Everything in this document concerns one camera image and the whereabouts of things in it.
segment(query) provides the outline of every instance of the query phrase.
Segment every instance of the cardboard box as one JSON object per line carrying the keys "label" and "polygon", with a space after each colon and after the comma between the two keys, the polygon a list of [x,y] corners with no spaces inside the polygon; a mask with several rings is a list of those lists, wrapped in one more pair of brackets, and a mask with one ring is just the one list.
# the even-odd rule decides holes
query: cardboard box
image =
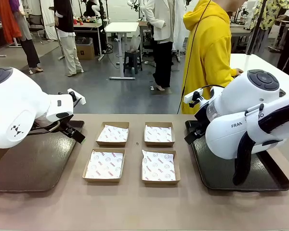
{"label": "cardboard box", "polygon": [[143,179],[142,166],[141,166],[141,179],[142,179],[143,183],[145,183],[145,184],[178,184],[178,182],[181,180],[181,175],[180,175],[178,155],[177,155],[177,152],[175,150],[144,150],[144,151],[153,152],[153,153],[173,154],[173,164],[174,164],[174,171],[175,171],[176,180],[172,180],[172,181],[144,180]]}
{"label": "cardboard box", "polygon": [[76,44],[77,56],[80,60],[90,60],[94,59],[94,46],[93,43],[90,45],[80,45]]}
{"label": "cardboard box", "polygon": [[118,128],[124,128],[130,130],[130,123],[129,122],[103,122],[100,129],[97,132],[95,142],[98,143],[100,146],[116,146],[116,147],[125,147],[125,142],[104,142],[104,141],[98,141],[97,139],[99,138],[100,134],[102,133],[105,125],[110,125]]}
{"label": "cardboard box", "polygon": [[171,128],[171,139],[172,139],[172,142],[145,141],[145,129],[144,129],[144,142],[145,142],[146,146],[153,146],[153,147],[172,147],[173,146],[173,144],[175,142],[175,137],[174,137],[173,125],[171,122],[146,122],[144,125],[144,128],[146,126],[159,127],[159,128]]}
{"label": "cardboard box", "polygon": [[[123,159],[122,159],[122,166],[121,166],[121,172],[120,172],[120,178],[119,179],[92,179],[92,178],[86,178],[87,173],[87,167],[91,158],[92,152],[105,152],[105,153],[122,153]],[[84,178],[87,182],[120,182],[120,179],[122,177],[123,172],[123,166],[124,166],[124,159],[125,159],[125,150],[124,149],[112,149],[112,148],[94,148],[90,153],[89,159],[87,161],[86,167],[83,171],[82,178]]]}

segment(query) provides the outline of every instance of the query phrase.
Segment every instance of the white lab coat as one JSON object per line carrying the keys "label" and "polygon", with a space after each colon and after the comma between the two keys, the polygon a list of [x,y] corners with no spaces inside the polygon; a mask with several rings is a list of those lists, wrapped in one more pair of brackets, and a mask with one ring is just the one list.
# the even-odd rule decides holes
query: white lab coat
{"label": "white lab coat", "polygon": [[[170,37],[170,12],[167,0],[148,0],[145,4],[146,18],[154,27],[154,39],[156,41],[168,39]],[[185,26],[183,15],[185,7],[183,0],[175,0],[174,4],[175,22],[173,32],[173,50],[181,50],[184,42]]]}

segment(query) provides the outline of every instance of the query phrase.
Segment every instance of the printed paper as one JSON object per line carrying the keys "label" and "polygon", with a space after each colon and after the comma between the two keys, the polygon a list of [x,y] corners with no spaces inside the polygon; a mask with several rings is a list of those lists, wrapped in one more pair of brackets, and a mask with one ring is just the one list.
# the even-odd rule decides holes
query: printed paper
{"label": "printed paper", "polygon": [[85,178],[119,179],[123,161],[122,153],[92,152]]}
{"label": "printed paper", "polygon": [[171,128],[159,128],[145,126],[144,141],[148,142],[172,142]]}
{"label": "printed paper", "polygon": [[142,179],[173,181],[175,178],[173,154],[153,153],[143,150]]}
{"label": "printed paper", "polygon": [[129,135],[128,128],[117,128],[105,125],[97,141],[102,142],[126,142]]}

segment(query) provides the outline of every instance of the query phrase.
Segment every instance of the black stool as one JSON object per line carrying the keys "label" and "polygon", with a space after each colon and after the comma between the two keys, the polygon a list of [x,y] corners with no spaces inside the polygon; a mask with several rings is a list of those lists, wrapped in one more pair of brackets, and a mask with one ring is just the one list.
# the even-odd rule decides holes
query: black stool
{"label": "black stool", "polygon": [[131,70],[132,67],[135,69],[135,74],[138,74],[138,66],[140,66],[140,70],[143,70],[143,64],[140,56],[140,51],[129,52],[126,51],[124,54],[124,68],[123,72],[125,73],[125,69]]}

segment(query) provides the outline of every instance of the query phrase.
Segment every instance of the orange cloth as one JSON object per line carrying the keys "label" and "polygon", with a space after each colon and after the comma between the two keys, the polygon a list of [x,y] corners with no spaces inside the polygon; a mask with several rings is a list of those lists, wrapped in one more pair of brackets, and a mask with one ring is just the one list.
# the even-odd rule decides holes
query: orange cloth
{"label": "orange cloth", "polygon": [[13,38],[21,37],[21,32],[12,13],[9,0],[0,0],[0,17],[5,40],[8,43],[13,43]]}

